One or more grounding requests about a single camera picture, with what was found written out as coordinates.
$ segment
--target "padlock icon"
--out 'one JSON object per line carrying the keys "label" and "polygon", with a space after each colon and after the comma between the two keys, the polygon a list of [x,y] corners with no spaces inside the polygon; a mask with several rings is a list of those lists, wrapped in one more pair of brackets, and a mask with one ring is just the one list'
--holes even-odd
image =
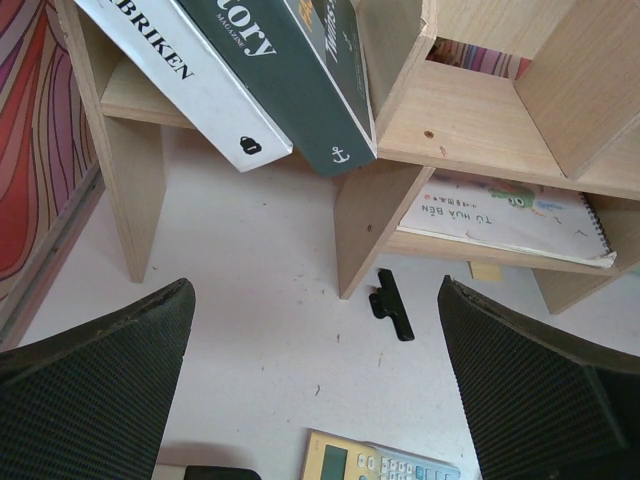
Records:
{"label": "padlock icon", "polygon": [[253,138],[250,137],[242,137],[240,139],[240,146],[244,153],[247,155],[255,155],[258,152],[262,151],[262,145],[256,142]]}

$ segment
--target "patterned wall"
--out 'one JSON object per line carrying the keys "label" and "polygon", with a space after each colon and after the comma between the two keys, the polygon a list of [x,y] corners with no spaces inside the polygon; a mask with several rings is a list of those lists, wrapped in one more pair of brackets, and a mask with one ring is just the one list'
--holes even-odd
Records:
{"label": "patterned wall", "polygon": [[96,155],[52,0],[0,0],[0,302]]}

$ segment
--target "green cartoon drawing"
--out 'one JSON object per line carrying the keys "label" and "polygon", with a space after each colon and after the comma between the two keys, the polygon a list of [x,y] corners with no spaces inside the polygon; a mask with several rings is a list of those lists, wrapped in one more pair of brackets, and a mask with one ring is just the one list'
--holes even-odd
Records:
{"label": "green cartoon drawing", "polygon": [[489,189],[493,198],[506,198],[512,207],[533,209],[536,195],[522,183],[504,180],[497,180],[497,183],[498,188]]}

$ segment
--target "anchor logo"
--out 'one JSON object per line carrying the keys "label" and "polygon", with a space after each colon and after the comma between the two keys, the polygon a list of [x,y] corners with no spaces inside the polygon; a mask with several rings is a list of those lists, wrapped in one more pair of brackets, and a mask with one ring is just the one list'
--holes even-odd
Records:
{"label": "anchor logo", "polygon": [[351,158],[351,155],[348,155],[348,154],[346,157],[343,157],[342,156],[343,153],[344,153],[344,150],[340,150],[338,147],[333,147],[333,155],[338,156],[338,158],[333,159],[333,163],[344,163]]}

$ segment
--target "calculator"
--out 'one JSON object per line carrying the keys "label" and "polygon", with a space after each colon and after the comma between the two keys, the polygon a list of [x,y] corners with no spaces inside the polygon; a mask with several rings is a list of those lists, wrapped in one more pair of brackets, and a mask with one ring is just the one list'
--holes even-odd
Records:
{"label": "calculator", "polygon": [[460,480],[437,460],[311,431],[302,480]]}

